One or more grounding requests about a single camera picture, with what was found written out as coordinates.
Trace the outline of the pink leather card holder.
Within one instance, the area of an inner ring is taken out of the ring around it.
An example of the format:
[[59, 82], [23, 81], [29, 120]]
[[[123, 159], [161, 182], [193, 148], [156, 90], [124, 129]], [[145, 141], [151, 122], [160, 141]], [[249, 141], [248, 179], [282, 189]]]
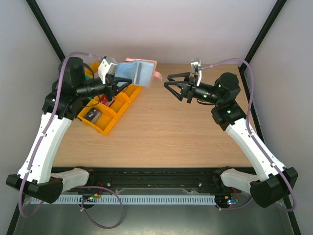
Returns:
[[162, 81], [162, 75], [156, 71], [157, 61], [127, 58], [124, 62], [118, 63], [115, 77], [132, 80], [132, 84], [149, 87], [154, 78]]

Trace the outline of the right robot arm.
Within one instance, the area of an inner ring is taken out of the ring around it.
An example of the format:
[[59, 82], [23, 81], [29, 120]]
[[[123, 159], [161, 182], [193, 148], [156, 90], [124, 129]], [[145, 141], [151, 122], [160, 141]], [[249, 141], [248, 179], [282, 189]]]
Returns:
[[298, 177], [293, 168], [286, 168], [260, 140], [247, 120], [247, 116], [236, 97], [240, 92], [237, 76], [223, 73], [214, 85], [198, 81], [198, 76], [190, 73], [171, 74], [164, 87], [178, 100], [192, 99], [213, 105], [211, 110], [214, 121], [231, 136], [244, 152], [253, 166], [255, 174], [240, 172], [234, 168], [219, 169], [213, 186], [223, 192], [227, 188], [236, 188], [251, 195], [262, 208], [266, 208], [285, 196], [290, 195]]

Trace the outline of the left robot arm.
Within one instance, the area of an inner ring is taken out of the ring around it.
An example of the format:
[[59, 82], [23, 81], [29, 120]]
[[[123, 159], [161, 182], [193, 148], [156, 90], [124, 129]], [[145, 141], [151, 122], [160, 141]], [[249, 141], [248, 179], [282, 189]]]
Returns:
[[84, 98], [105, 95], [112, 100], [133, 82], [131, 77], [121, 75], [120, 65], [109, 57], [99, 58], [98, 77], [86, 80], [87, 65], [80, 55], [70, 54], [59, 65], [59, 79], [45, 98], [40, 128], [28, 157], [18, 173], [8, 175], [6, 179], [6, 184], [18, 190], [20, 195], [53, 203], [64, 191], [85, 186], [92, 173], [90, 168], [78, 166], [52, 174], [61, 140], [82, 110]]

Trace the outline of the yellow bin with blue cards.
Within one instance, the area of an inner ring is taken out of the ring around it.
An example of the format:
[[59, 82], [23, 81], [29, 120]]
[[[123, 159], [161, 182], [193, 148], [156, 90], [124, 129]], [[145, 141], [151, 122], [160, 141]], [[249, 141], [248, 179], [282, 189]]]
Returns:
[[126, 89], [124, 89], [119, 97], [126, 102], [126, 104], [130, 105], [136, 99], [136, 97], [141, 93], [142, 88], [137, 85], [130, 85]]

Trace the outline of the yellow bin with red cards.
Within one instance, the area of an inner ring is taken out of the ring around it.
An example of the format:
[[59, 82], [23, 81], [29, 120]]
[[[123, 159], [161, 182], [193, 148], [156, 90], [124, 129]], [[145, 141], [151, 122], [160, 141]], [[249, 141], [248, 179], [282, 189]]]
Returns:
[[113, 119], [120, 119], [123, 113], [126, 111], [126, 109], [129, 106], [128, 104], [126, 104], [125, 101], [123, 101], [119, 97], [119, 94], [113, 98], [114, 103], [110, 107], [100, 103], [99, 102], [100, 97], [97, 97], [97, 96], [94, 97], [95, 102], [96, 102], [96, 108], [100, 110], [101, 114], [109, 116], [110, 118], [113, 118]]

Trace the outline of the red card stack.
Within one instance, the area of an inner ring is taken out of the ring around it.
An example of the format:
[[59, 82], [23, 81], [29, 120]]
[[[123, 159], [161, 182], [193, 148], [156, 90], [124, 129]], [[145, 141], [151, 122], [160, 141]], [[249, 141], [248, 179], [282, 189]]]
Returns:
[[99, 102], [102, 103], [103, 105], [106, 105], [108, 107], [110, 107], [113, 103], [114, 103], [114, 99], [112, 99], [111, 101], [109, 101], [105, 95], [101, 96], [99, 98]]

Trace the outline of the dark card stack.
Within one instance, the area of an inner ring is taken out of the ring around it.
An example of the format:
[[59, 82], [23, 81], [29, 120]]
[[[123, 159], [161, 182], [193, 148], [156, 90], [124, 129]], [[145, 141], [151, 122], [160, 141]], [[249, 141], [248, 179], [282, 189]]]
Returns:
[[86, 119], [87, 121], [91, 122], [91, 123], [95, 123], [97, 122], [97, 120], [101, 117], [101, 112], [100, 110], [93, 108], [90, 109], [85, 115], [84, 115], [84, 119]]

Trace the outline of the yellow bin far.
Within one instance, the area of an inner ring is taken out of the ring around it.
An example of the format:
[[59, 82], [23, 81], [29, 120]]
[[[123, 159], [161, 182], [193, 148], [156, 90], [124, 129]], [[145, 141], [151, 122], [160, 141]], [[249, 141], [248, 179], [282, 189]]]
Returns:
[[85, 76], [88, 78], [92, 78], [92, 75], [96, 75], [98, 73], [98, 67], [100, 62], [95, 61], [92, 64], [88, 65], [89, 68], [85, 67]]

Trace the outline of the yellow bin near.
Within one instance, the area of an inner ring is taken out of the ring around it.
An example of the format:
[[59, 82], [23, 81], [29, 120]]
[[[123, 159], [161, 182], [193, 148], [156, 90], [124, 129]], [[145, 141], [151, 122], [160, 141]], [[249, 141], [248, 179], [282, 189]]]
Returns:
[[108, 135], [110, 131], [113, 129], [115, 124], [117, 123], [117, 119], [110, 118], [106, 115], [101, 115], [101, 117], [95, 123], [91, 123], [84, 119], [84, 115], [90, 110], [96, 108], [95, 99], [89, 101], [87, 106], [85, 106], [81, 112], [77, 115], [77, 117], [83, 122], [83, 124], [94, 128], [98, 133], [103, 135]]

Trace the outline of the black aluminium frame rail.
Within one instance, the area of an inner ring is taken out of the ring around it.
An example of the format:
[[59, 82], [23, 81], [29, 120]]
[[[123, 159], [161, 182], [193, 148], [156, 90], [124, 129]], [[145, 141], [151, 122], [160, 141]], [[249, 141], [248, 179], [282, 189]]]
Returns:
[[[153, 188], [208, 188], [209, 191], [223, 191], [226, 186], [222, 183], [222, 173], [227, 170], [244, 170], [239, 173], [255, 173], [251, 167], [231, 167], [222, 168], [103, 168], [103, 167], [84, 167], [76, 168], [53, 167], [52, 173], [63, 173], [67, 170], [83, 170], [82, 173], [89, 173], [86, 183], [82, 185], [97, 186], [101, 183], [108, 188], [146, 188], [151, 185]], [[270, 174], [269, 179], [261, 182], [252, 179], [248, 186], [265, 186], [265, 188], [277, 188], [282, 185], [282, 189], [287, 189], [282, 177]]]

